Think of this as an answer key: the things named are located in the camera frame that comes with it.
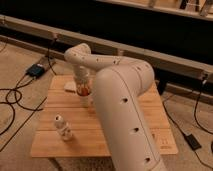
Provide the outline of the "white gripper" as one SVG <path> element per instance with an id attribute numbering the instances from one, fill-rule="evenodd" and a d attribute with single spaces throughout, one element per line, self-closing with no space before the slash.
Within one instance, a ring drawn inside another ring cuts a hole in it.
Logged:
<path id="1" fill-rule="evenodd" d="M 80 84 L 87 84 L 89 82 L 90 72 L 86 68 L 77 68 L 74 70 L 74 80 L 76 81 L 76 92 L 80 94 Z M 87 84 L 88 93 L 92 92 L 91 84 Z"/>

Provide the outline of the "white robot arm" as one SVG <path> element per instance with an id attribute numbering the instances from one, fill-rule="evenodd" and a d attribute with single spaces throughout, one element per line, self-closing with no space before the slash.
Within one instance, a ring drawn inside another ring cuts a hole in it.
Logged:
<path id="1" fill-rule="evenodd" d="M 67 62 L 96 71 L 92 99 L 116 171 L 167 171 L 138 97 L 154 82 L 152 66 L 126 56 L 93 54 L 81 43 Z"/>

